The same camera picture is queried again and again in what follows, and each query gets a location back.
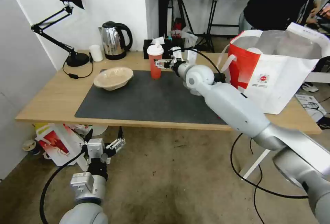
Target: desk lamp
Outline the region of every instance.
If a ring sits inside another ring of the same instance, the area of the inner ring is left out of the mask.
[[[63,20],[64,18],[70,16],[72,14],[73,7],[70,6],[70,2],[73,2],[76,6],[84,9],[84,0],[60,0],[63,2],[65,7],[58,11],[57,13],[53,14],[52,16],[49,16],[48,18],[44,19],[43,21],[31,26],[31,30],[34,31],[35,33],[39,34],[40,36],[43,36],[47,40],[53,42],[57,46],[61,47],[62,49],[66,50],[69,53],[69,56],[66,59],[66,63],[70,67],[78,67],[82,66],[86,63],[89,62],[89,57],[88,55],[84,53],[77,53],[75,52],[75,49],[72,46],[65,45],[56,39],[50,37],[49,35],[44,33],[44,30],[47,29],[48,27],[56,24],[57,22]],[[51,18],[57,16],[58,14],[62,12],[67,12],[67,14],[55,21],[49,21]]]

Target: logo on bag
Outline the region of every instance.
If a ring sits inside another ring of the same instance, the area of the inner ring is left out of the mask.
[[[269,75],[266,75],[266,74],[260,74],[260,75],[258,76],[257,81],[258,81],[259,83],[267,83],[267,82],[269,81]]]

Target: stainless steel kettle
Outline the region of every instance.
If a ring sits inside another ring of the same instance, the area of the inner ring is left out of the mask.
[[[127,32],[129,37],[128,45],[125,45],[122,30]],[[122,23],[108,21],[99,27],[102,38],[104,53],[107,59],[119,60],[126,56],[126,52],[132,47],[133,38],[131,30]]]

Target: red plastic cup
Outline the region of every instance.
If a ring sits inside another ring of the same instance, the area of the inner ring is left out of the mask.
[[[155,60],[160,60],[163,58],[164,49],[157,42],[155,45],[150,45],[147,49],[150,62],[150,74],[153,79],[159,79],[161,77],[161,69],[157,68],[155,65]]]

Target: sneaker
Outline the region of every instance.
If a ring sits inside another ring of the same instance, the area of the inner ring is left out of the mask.
[[[319,91],[319,89],[317,87],[315,87],[311,82],[307,82],[307,81],[301,85],[301,88],[307,92]]]

